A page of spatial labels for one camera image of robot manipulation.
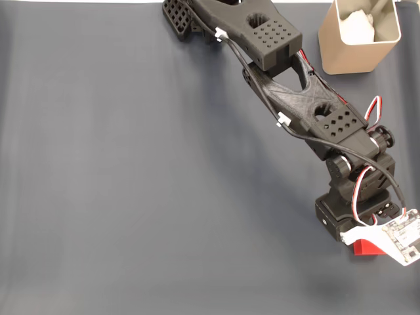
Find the wire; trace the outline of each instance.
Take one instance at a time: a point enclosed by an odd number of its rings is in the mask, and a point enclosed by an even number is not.
[[[203,20],[197,15],[197,13],[194,12],[192,7],[186,1],[180,0],[180,2],[183,3],[187,7],[187,9],[190,11],[190,14],[196,19],[196,22],[205,31],[207,31],[211,35],[216,34],[215,31],[213,31],[207,24],[205,24],[203,22]],[[248,66],[247,61],[242,56],[242,54],[238,50],[238,48],[235,46],[234,42],[230,38],[225,37],[225,36],[220,36],[220,39],[222,39],[224,42],[226,42],[228,44],[228,46],[232,49],[232,51],[234,52],[234,54],[236,55],[236,57],[240,61],[243,68],[247,71],[247,73],[250,76],[250,78],[251,78],[252,82],[254,83],[255,87],[257,88],[258,93],[260,94],[260,96],[262,98],[262,101],[264,102],[264,105],[270,110],[271,114],[276,118],[276,120],[279,121],[280,117],[278,115],[278,112],[273,108],[271,102],[268,100],[268,97],[267,97],[266,93],[263,91],[263,88],[261,87],[257,78],[255,77],[255,74],[251,71],[251,68]],[[301,52],[302,52],[302,55],[304,56],[305,61],[307,61],[308,59],[306,58],[306,55],[303,52],[303,50],[301,50]],[[321,80],[321,82],[324,85],[326,85],[332,91],[334,91],[321,77],[318,77],[318,78]],[[380,172],[382,172],[382,174],[384,174],[384,176],[389,180],[390,184],[394,188],[394,191],[395,191],[398,199],[401,202],[401,206],[402,206],[402,209],[403,209],[403,215],[402,216],[404,216],[406,214],[406,210],[405,210],[406,209],[406,199],[404,197],[404,194],[402,193],[401,188],[398,185],[395,178],[393,177],[393,175],[385,167],[378,164],[376,161],[373,161],[372,159],[368,158],[367,156],[364,156],[363,154],[361,154],[357,151],[354,151],[353,149],[347,148],[345,146],[341,146],[340,144],[336,144],[336,143],[333,143],[333,142],[330,142],[330,141],[327,141],[327,140],[324,140],[324,139],[314,138],[312,136],[300,135],[300,134],[296,133],[293,129],[291,129],[289,126],[287,126],[285,123],[282,123],[282,127],[289,135],[291,135],[295,138],[302,139],[302,140],[309,141],[309,142],[319,143],[319,144],[322,144],[322,145],[327,146],[329,148],[333,148],[335,150],[345,152],[347,154],[355,156],[356,158],[361,159],[362,161],[366,162],[368,165],[373,166],[374,168],[378,169]]]
[[[365,114],[365,120],[369,121],[370,114],[372,114],[372,111],[375,107],[376,107],[376,122],[372,125],[372,127],[369,128],[368,131],[373,130],[378,125],[378,123],[380,122],[382,118],[382,97],[379,95],[376,96],[372,100],[372,103],[370,103],[369,107],[367,108],[367,112]]]
[[[356,184],[354,185],[354,190],[353,190],[353,197],[352,197],[352,212],[353,212],[353,217],[354,220],[356,220],[357,222],[359,222],[360,224],[364,225],[364,226],[369,226],[368,224],[366,224],[365,222],[363,222],[362,220],[360,220],[359,218],[359,214],[357,212],[357,199],[359,197],[359,192],[360,192],[360,186],[362,185],[362,181],[363,178],[365,177],[365,174],[368,171],[374,171],[375,168],[372,166],[367,166],[363,169],[363,171],[360,173],[359,177],[357,178]],[[372,219],[373,219],[373,225],[377,225],[378,224],[378,220],[376,219],[376,216],[374,214],[372,214]]]

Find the black cable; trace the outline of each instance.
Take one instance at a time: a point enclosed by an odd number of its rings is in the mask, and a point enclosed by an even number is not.
[[[187,7],[187,9],[190,11],[190,14],[195,18],[196,22],[205,31],[209,32],[213,36],[216,34],[215,31],[213,31],[207,24],[205,24],[203,22],[203,20],[197,15],[197,13],[194,12],[194,10],[191,8],[191,6],[188,3],[186,3],[185,1],[181,1],[181,2]],[[245,58],[242,56],[241,52],[238,50],[238,48],[234,44],[233,40],[231,40],[230,38],[225,37],[225,36],[220,36],[220,39],[222,39],[224,42],[226,42],[228,44],[228,46],[232,49],[232,51],[234,52],[234,54],[236,55],[236,57],[240,61],[243,68],[248,72],[252,82],[254,83],[255,87],[257,88],[258,92],[260,93],[260,95],[262,97],[264,105],[268,108],[268,110],[270,110],[271,114],[278,121],[280,117],[279,117],[277,111],[273,108],[272,104],[268,100],[268,97],[267,97],[266,93],[264,92],[263,88],[259,84],[259,82],[258,82],[257,78],[255,77],[254,73],[251,71],[250,67],[248,66],[248,63],[245,60]],[[377,170],[382,172],[382,174],[384,174],[384,176],[389,180],[391,186],[395,190],[395,193],[396,193],[398,199],[401,202],[402,208],[406,208],[406,199],[404,197],[404,194],[401,191],[400,185],[398,185],[398,183],[395,180],[395,178],[393,177],[393,175],[385,167],[383,167],[382,165],[380,165],[376,161],[368,158],[367,156],[364,156],[363,154],[361,154],[357,151],[354,151],[353,149],[347,148],[345,146],[341,146],[340,144],[336,144],[336,143],[333,143],[333,142],[330,142],[330,141],[327,141],[327,140],[323,140],[323,139],[320,139],[320,138],[314,138],[313,136],[300,135],[300,134],[296,133],[293,129],[291,129],[289,126],[287,126],[286,124],[282,124],[282,127],[284,128],[284,130],[286,130],[286,132],[289,135],[291,135],[295,138],[310,141],[310,142],[319,143],[319,144],[322,144],[322,145],[327,146],[329,148],[333,148],[333,149],[336,149],[338,151],[345,152],[345,153],[350,154],[352,156],[355,156],[356,158],[359,158],[362,161],[365,161],[367,164],[373,166],[374,168],[376,168]]]

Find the gray fabric surface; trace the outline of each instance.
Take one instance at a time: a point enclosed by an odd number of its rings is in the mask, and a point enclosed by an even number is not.
[[[328,5],[278,8],[321,70]],[[420,17],[398,10],[374,72],[324,77],[361,112],[383,96],[420,207]],[[0,96],[1,315],[419,313],[420,263],[336,243],[314,213],[325,165],[159,4],[1,2]]]

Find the white cable clip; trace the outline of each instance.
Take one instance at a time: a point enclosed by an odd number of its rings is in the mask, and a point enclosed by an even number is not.
[[[216,28],[216,34],[215,34],[215,37],[217,38],[217,41],[218,41],[219,43],[221,43],[221,42],[222,42],[221,37],[224,37],[224,38],[229,38],[228,34],[227,34],[224,30],[222,30],[221,28]]]
[[[290,123],[291,123],[291,119],[290,118],[288,118],[282,112],[278,112],[278,115],[279,115],[280,118],[278,119],[277,126],[281,127],[283,124],[285,124],[286,126],[290,126]]]

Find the red and white wire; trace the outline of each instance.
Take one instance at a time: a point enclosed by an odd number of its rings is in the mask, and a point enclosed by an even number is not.
[[[372,100],[372,103],[370,103],[369,108],[367,108],[367,112],[365,114],[365,120],[369,121],[370,115],[372,114],[372,111],[375,107],[376,107],[376,121],[372,125],[372,127],[369,128],[369,131],[375,128],[382,118],[382,97],[379,95],[376,96]]]
[[[360,224],[364,226],[369,226],[369,225],[363,222],[362,220],[360,220],[359,218],[359,214],[357,213],[357,199],[359,197],[360,185],[362,185],[362,181],[363,181],[363,178],[365,177],[365,174],[368,171],[374,171],[374,170],[375,168],[373,166],[365,167],[363,171],[360,173],[359,177],[357,178],[356,185],[354,185],[354,190],[353,190],[353,198],[352,198],[353,217],[354,217],[354,220],[356,220],[357,222],[359,222]],[[372,219],[373,219],[373,225],[377,225],[378,220],[376,219],[375,215],[372,215]]]

